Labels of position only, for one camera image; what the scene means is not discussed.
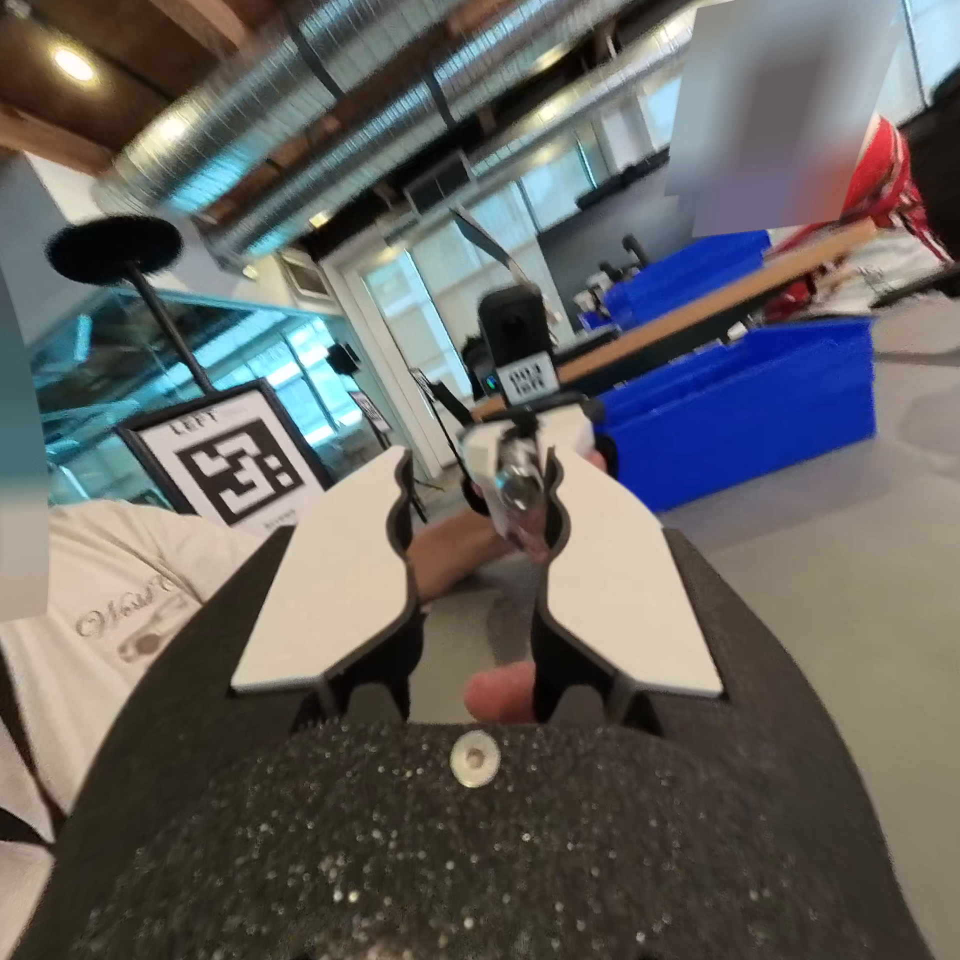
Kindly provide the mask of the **person's right hand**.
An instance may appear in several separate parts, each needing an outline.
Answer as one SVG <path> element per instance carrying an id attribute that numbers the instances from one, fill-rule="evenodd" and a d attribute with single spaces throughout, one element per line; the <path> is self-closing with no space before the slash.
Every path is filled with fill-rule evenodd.
<path id="1" fill-rule="evenodd" d="M 483 724 L 532 724 L 535 679 L 531 661 L 497 666 L 468 681 L 463 704 L 471 718 Z"/>

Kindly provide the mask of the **black sign on pole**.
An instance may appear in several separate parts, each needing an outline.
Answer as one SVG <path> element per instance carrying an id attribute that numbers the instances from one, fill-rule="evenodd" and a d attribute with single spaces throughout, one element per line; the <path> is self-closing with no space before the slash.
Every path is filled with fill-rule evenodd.
<path id="1" fill-rule="evenodd" d="M 370 399 L 365 391 L 348 390 L 346 393 L 359 408 L 380 449 L 389 450 L 392 445 L 393 427 L 386 416 L 382 414 L 376 403 Z"/>

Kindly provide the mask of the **large black monitor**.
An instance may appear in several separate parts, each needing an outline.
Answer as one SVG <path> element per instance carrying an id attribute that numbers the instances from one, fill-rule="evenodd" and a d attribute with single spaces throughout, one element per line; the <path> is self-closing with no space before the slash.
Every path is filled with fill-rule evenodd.
<path id="1" fill-rule="evenodd" d="M 622 267 L 634 260 L 623 246 L 627 236 L 644 258 L 658 261 L 688 240 L 676 198 L 666 196 L 669 150 L 664 148 L 626 167 L 594 190 L 577 198 L 577 209 L 537 235 L 549 275 L 560 299 L 572 302 L 587 288 L 589 277 L 606 262 Z"/>

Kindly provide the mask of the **silver ventilation duct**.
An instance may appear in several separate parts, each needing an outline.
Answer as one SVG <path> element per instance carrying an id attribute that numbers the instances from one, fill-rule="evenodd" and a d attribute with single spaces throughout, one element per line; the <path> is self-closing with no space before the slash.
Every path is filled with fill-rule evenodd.
<path id="1" fill-rule="evenodd" d="M 603 21 L 649 2 L 469 2 L 448 26 L 455 47 L 399 80 L 376 109 L 340 126 L 319 151 L 284 169 L 205 237 L 224 267 L 277 252 L 315 212 L 335 216 L 449 129 L 518 85 L 554 52 L 563 55 Z"/>
<path id="2" fill-rule="evenodd" d="M 91 198 L 108 214 L 196 214 L 431 29 L 464 41 L 516 6 L 293 2 L 132 139 Z"/>

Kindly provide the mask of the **black pole stand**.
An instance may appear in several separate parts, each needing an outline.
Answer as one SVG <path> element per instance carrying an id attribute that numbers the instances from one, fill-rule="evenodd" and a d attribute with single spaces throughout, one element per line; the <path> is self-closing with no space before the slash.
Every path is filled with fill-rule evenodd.
<path id="1" fill-rule="evenodd" d="M 137 292 L 178 359 L 205 396 L 215 392 L 149 281 L 181 259 L 182 234 L 173 223 L 144 215 L 113 215 L 75 223 L 58 231 L 44 248 L 51 268 L 69 282 L 111 287 L 127 282 Z"/>

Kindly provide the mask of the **white t-shirt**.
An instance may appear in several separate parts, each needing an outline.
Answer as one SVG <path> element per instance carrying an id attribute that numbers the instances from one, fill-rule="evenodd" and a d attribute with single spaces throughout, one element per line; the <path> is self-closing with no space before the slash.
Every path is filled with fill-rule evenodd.
<path id="1" fill-rule="evenodd" d="M 114 721 L 158 657 L 263 543 L 122 501 L 50 510 L 45 613 L 2 626 L 2 870 L 53 858 Z"/>

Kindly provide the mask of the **black framed marker sign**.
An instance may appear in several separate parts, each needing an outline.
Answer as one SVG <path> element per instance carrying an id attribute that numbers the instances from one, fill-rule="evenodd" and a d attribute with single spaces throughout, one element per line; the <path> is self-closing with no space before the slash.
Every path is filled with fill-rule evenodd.
<path id="1" fill-rule="evenodd" d="M 177 513 L 259 538 L 295 526 L 335 482 L 265 378 L 115 432 Z"/>

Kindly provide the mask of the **silver hex bolt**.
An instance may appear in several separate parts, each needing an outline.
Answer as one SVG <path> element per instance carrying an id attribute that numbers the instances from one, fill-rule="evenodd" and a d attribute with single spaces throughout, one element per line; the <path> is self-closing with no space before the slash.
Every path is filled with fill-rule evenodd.
<path id="1" fill-rule="evenodd" d="M 510 462 L 529 463 L 538 468 L 542 479 L 542 496 L 529 511 L 508 510 L 498 497 L 496 477 L 501 466 Z M 531 438 L 507 438 L 499 447 L 499 460 L 494 474 L 494 490 L 501 519 L 504 525 L 504 537 L 518 549 L 527 553 L 535 562 L 543 562 L 549 554 L 546 540 L 546 481 L 541 466 L 537 443 Z"/>

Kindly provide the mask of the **round ceiling lamp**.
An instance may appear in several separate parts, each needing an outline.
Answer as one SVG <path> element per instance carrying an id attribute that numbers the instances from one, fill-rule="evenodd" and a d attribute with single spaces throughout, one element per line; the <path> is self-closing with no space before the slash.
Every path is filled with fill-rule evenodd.
<path id="1" fill-rule="evenodd" d="M 92 61 L 66 43 L 54 42 L 50 59 L 64 77 L 78 85 L 89 87 L 99 83 L 98 71 Z"/>

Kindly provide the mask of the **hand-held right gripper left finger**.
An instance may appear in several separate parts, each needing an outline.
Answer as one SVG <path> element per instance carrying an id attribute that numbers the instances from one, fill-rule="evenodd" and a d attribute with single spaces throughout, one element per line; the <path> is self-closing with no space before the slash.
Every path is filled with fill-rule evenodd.
<path id="1" fill-rule="evenodd" d="M 324 718 L 406 722 L 423 654 L 408 556 L 411 452 L 392 446 L 294 527 L 230 680 L 238 695 L 302 691 Z"/>

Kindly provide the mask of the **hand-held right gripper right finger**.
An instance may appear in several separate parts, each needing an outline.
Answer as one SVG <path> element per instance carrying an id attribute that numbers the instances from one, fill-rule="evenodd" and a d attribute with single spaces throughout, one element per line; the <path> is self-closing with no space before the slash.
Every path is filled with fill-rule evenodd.
<path id="1" fill-rule="evenodd" d="M 573 716 L 626 722 L 642 699 L 725 697 L 722 677 L 666 531 L 618 481 L 569 447 L 547 459 L 549 552 L 534 603 L 533 712 L 548 722 L 572 689 Z"/>

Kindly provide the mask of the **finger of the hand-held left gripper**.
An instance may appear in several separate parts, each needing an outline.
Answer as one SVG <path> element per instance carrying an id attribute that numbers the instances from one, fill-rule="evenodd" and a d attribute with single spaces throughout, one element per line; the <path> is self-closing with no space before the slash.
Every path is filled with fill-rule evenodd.
<path id="1" fill-rule="evenodd" d="M 495 491 L 495 474 L 498 468 L 499 448 L 504 440 L 520 438 L 519 429 L 505 421 L 477 424 L 464 429 L 460 437 L 462 460 L 468 474 L 467 490 L 478 502 L 494 525 L 497 534 L 505 541 L 502 515 Z"/>
<path id="2" fill-rule="evenodd" d="M 588 455 L 595 448 L 594 424 L 584 409 L 550 409 L 536 415 L 536 447 L 539 455 L 555 448 Z"/>

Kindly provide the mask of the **person's left forearm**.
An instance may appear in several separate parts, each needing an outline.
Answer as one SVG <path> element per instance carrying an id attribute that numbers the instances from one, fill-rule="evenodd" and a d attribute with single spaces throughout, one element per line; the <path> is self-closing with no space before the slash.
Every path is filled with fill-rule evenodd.
<path id="1" fill-rule="evenodd" d="M 426 525 L 414 534 L 407 550 L 419 604 L 429 605 L 512 551 L 491 519 L 473 510 Z"/>

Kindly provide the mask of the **wooden edged table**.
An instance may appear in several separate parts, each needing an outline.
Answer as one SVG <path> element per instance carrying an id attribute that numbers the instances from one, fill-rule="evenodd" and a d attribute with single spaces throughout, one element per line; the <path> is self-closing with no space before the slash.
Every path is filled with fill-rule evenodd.
<path id="1" fill-rule="evenodd" d="M 776 255 L 761 269 L 560 366 L 558 383 L 597 397 L 619 383 L 641 377 L 721 337 L 736 323 L 762 310 L 793 282 L 852 254 L 877 232 L 871 220 L 864 220 Z"/>

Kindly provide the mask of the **blue plastic bin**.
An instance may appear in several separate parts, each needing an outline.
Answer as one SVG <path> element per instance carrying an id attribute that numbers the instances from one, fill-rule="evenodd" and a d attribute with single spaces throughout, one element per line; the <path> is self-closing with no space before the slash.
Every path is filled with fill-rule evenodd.
<path id="1" fill-rule="evenodd" d="M 872 326 L 763 327 L 607 391 L 620 483 L 663 513 L 873 438 Z"/>
<path id="2" fill-rule="evenodd" d="M 767 230 L 699 239 L 612 286 L 604 304 L 612 324 L 633 330 L 761 270 Z"/>

